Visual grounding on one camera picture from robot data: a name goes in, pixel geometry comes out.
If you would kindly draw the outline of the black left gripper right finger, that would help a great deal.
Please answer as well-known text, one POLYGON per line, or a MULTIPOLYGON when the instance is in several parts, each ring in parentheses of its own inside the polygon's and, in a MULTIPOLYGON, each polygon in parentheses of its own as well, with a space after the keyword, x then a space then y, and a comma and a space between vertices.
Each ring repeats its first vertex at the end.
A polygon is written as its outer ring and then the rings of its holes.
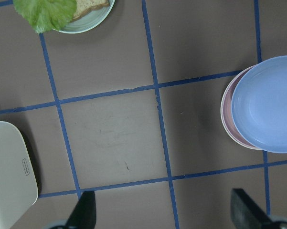
POLYGON ((271 218, 241 188, 233 188, 230 217, 236 229, 266 229, 273 224, 271 218))

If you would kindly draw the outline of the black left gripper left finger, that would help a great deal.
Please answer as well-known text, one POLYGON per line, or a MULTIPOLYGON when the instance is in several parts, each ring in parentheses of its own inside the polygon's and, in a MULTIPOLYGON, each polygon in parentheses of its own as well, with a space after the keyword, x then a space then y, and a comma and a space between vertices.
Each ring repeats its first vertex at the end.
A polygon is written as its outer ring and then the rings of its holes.
POLYGON ((66 222, 67 229, 94 229, 96 226, 96 197, 85 191, 66 222))

